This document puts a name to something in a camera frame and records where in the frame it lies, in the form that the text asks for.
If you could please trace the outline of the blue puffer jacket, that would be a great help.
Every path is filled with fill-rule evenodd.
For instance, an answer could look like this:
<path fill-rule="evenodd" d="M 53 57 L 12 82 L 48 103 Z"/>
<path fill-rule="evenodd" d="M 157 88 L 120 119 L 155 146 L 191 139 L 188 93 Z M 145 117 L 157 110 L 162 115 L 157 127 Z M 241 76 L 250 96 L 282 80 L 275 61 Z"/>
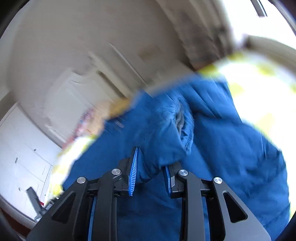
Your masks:
<path fill-rule="evenodd" d="M 63 183 L 101 177 L 142 151 L 132 198 L 118 201 L 119 240 L 178 240 L 181 201 L 165 190 L 162 166 L 180 162 L 201 179 L 220 177 L 247 205 L 272 240 L 288 224 L 287 170 L 282 152 L 240 119 L 225 81 L 197 75 L 150 96 L 106 121 L 101 136 L 72 166 Z"/>

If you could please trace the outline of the patterned pillow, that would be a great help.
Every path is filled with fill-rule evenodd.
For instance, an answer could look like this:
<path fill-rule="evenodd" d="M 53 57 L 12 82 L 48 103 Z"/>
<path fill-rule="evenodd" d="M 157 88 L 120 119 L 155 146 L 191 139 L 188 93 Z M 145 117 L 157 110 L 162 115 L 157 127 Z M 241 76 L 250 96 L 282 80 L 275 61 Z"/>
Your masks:
<path fill-rule="evenodd" d="M 79 118 L 71 136 L 64 144 L 64 148 L 81 136 L 98 137 L 104 130 L 106 121 L 122 115 L 130 107 L 130 99 L 118 98 L 115 101 L 98 102 L 94 107 L 87 109 Z"/>

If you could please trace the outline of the white bedside cabinet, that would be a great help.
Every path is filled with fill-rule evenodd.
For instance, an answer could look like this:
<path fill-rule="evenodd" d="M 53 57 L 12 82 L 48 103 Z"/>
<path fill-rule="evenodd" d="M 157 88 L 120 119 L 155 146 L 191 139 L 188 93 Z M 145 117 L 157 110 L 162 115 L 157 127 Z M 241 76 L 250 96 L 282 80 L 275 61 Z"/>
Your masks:
<path fill-rule="evenodd" d="M 104 59 L 88 54 L 90 67 L 80 75 L 66 69 L 51 86 L 44 104 L 46 128 L 65 144 L 81 115 L 101 101 L 115 101 L 131 90 Z"/>

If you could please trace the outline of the white wardrobe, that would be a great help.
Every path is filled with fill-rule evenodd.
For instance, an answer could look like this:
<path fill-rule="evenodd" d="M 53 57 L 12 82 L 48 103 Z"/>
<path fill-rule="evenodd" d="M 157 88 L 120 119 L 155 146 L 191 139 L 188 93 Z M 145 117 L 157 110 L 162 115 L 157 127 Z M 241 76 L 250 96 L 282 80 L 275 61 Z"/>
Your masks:
<path fill-rule="evenodd" d="M 27 189 L 48 199 L 49 179 L 60 147 L 14 104 L 1 119 L 1 207 L 27 228 L 35 225 Z"/>

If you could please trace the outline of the yellow white checkered bed sheet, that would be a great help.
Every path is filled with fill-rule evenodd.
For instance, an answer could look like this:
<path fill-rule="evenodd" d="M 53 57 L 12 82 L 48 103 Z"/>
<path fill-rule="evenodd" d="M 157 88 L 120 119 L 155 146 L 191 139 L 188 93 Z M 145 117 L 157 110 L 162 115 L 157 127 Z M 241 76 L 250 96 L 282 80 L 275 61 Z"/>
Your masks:
<path fill-rule="evenodd" d="M 138 92 L 130 99 L 128 110 L 140 93 L 154 96 L 186 82 L 190 76 L 154 94 Z M 280 66 L 253 53 L 237 53 L 214 65 L 212 70 L 204 70 L 202 75 L 197 76 L 227 83 L 240 119 L 259 131 L 282 152 L 288 176 L 295 168 L 295 83 Z M 63 192 L 63 183 L 73 164 L 101 134 L 98 137 L 78 137 L 62 150 L 50 178 L 49 196 L 55 197 Z M 291 213 L 295 210 L 295 185 L 288 178 L 287 185 Z"/>

